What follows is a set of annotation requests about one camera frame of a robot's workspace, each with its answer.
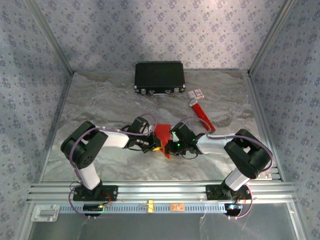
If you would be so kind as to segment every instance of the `wallpaper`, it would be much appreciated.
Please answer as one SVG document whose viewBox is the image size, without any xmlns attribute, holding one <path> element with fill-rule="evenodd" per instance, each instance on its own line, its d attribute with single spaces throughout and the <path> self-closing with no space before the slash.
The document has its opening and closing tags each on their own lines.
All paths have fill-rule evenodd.
<svg viewBox="0 0 320 240">
<path fill-rule="evenodd" d="M 300 0 L 254 77 L 287 181 L 320 239 L 320 2 Z"/>
<path fill-rule="evenodd" d="M 0 239 L 13 239 L 68 77 L 22 0 L 0 1 Z"/>
<path fill-rule="evenodd" d="M 38 0 L 71 67 L 249 68 L 284 0 Z"/>
</svg>

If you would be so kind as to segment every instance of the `gray marble tabletop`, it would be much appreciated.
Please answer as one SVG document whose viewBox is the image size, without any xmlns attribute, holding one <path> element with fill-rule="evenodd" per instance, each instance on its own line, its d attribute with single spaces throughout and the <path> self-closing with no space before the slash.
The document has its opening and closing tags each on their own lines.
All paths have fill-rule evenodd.
<svg viewBox="0 0 320 240">
<path fill-rule="evenodd" d="M 175 125 L 195 116 L 187 91 L 200 88 L 205 97 L 199 104 L 216 128 L 214 134 L 230 134 L 240 128 L 257 138 L 258 128 L 241 71 L 185 71 L 186 92 L 144 96 L 134 92 L 132 71 L 75 73 L 62 111 L 43 181 L 77 180 L 61 143 L 84 121 L 97 126 L 121 128 L 144 113 L 152 113 L 158 123 Z M 196 134 L 205 132 L 196 120 L 185 122 Z M 224 153 L 199 155 L 187 160 L 166 158 L 160 151 L 142 152 L 105 147 L 94 161 L 103 181 L 223 180 L 235 168 Z M 269 173 L 260 177 L 266 179 Z"/>
</svg>

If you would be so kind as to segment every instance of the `black case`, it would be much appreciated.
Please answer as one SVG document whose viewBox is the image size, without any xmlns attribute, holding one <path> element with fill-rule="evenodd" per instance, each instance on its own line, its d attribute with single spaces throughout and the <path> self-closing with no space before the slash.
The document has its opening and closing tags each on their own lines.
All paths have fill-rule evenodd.
<svg viewBox="0 0 320 240">
<path fill-rule="evenodd" d="M 134 90 L 139 94 L 182 93 L 185 89 L 181 61 L 147 61 L 135 65 Z"/>
</svg>

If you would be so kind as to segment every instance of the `red handle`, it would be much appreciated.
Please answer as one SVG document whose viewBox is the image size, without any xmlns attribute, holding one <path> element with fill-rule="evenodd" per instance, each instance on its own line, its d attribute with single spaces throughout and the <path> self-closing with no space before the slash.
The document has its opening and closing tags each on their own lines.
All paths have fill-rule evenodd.
<svg viewBox="0 0 320 240">
<path fill-rule="evenodd" d="M 205 112 L 202 110 L 201 106 L 199 105 L 199 103 L 196 103 L 192 106 L 193 111 L 195 112 L 195 114 L 201 118 L 202 120 L 204 120 L 209 126 L 210 128 L 207 126 L 207 124 L 205 124 L 204 122 L 201 122 L 202 125 L 205 127 L 205 129 L 207 131 L 210 131 L 210 133 L 213 133 L 216 131 L 214 125 L 211 123 L 211 121 L 209 120 L 209 118 L 207 117 L 207 115 L 205 114 Z"/>
</svg>

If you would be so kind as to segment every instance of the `orange label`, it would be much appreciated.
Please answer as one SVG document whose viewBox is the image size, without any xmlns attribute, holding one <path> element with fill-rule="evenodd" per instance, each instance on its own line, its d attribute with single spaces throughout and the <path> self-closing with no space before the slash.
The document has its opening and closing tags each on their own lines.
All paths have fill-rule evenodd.
<svg viewBox="0 0 320 240">
<path fill-rule="evenodd" d="M 183 203 L 171 203 L 170 211 L 171 212 L 182 212 L 185 210 L 185 205 Z"/>
</svg>

